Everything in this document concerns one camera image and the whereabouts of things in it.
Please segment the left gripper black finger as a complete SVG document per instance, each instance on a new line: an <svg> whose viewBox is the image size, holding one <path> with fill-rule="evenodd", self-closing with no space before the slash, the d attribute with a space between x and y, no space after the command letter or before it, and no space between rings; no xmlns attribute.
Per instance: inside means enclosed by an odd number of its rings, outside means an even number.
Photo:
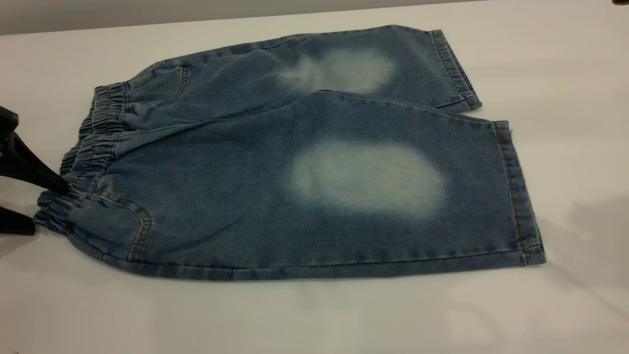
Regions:
<svg viewBox="0 0 629 354"><path fill-rule="evenodd" d="M0 233L2 235L33 236L35 230L36 226L31 217L0 207Z"/></svg>
<svg viewBox="0 0 629 354"><path fill-rule="evenodd" d="M2 131L0 174L35 184L58 194L69 192L69 184L44 164L14 131Z"/></svg>

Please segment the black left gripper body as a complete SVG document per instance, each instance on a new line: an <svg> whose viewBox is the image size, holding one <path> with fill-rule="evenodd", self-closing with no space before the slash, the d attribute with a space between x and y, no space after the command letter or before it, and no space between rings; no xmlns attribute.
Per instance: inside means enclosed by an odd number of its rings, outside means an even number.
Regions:
<svg viewBox="0 0 629 354"><path fill-rule="evenodd" d="M12 134L18 125L19 115L5 107L0 107L0 132Z"/></svg>

